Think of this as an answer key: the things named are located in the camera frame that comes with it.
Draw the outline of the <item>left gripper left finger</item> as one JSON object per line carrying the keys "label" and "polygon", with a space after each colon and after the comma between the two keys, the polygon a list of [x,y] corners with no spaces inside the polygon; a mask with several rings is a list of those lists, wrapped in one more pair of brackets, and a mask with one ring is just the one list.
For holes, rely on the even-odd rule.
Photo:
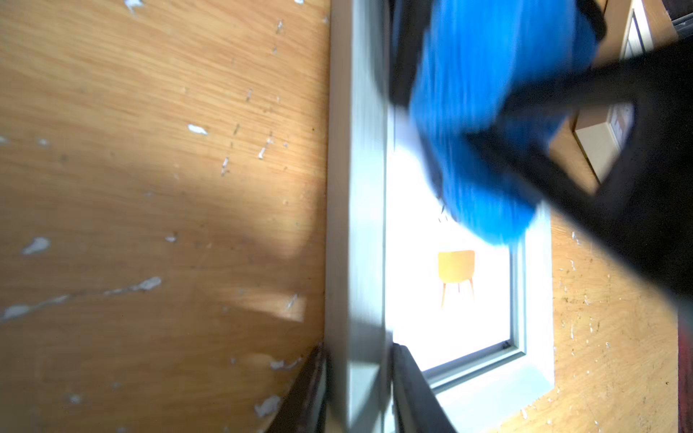
{"label": "left gripper left finger", "polygon": [[323,433],[327,412],[327,358],[323,344],[313,348],[285,397],[268,433]]}

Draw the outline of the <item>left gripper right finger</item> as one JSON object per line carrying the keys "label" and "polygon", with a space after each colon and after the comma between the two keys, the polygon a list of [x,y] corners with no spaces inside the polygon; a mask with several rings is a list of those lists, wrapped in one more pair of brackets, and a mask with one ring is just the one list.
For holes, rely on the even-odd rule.
{"label": "left gripper right finger", "polygon": [[410,350],[393,344],[391,359],[395,431],[455,433]]}

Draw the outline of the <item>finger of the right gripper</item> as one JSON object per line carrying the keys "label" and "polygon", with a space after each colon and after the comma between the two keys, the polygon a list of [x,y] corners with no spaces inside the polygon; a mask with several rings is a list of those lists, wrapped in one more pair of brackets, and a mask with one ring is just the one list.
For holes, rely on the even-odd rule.
{"label": "finger of the right gripper", "polygon": [[[516,150],[503,132],[511,120],[620,104],[633,106],[632,128],[594,193],[537,144]],[[671,299],[691,302],[691,40],[521,88],[496,124],[468,141],[525,196],[544,198]]]}

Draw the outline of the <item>white picture frame deer print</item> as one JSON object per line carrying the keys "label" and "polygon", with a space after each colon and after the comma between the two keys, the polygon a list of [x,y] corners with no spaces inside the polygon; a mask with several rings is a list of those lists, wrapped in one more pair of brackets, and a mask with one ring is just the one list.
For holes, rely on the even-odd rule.
{"label": "white picture frame deer print", "polygon": [[[594,67],[639,56],[678,39],[661,0],[607,0],[598,4],[606,20],[606,37],[599,45]],[[574,135],[600,182],[626,145],[632,126],[633,107],[628,104],[579,112]]]}

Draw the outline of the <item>grey-green picture frame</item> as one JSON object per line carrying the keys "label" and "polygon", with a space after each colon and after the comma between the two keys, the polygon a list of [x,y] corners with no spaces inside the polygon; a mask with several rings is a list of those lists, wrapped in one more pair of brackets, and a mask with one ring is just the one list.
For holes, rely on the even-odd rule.
{"label": "grey-green picture frame", "polygon": [[[385,96],[389,13],[335,1],[330,16],[325,344],[328,401],[346,432],[382,432],[390,406],[393,114]],[[507,348],[431,373],[431,393],[459,431],[488,429],[555,385],[550,209],[512,252]]]}

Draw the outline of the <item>blue microfiber cloth black trim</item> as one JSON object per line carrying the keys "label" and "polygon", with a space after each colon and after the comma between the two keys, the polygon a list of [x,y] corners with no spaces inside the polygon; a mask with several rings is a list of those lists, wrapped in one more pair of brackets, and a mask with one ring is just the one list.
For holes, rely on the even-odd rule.
{"label": "blue microfiber cloth black trim", "polygon": [[391,90],[408,112],[454,221],[491,245],[520,240],[538,202],[469,142],[496,129],[546,149],[564,115],[503,121],[518,88],[585,71],[606,35],[596,1],[393,1]]}

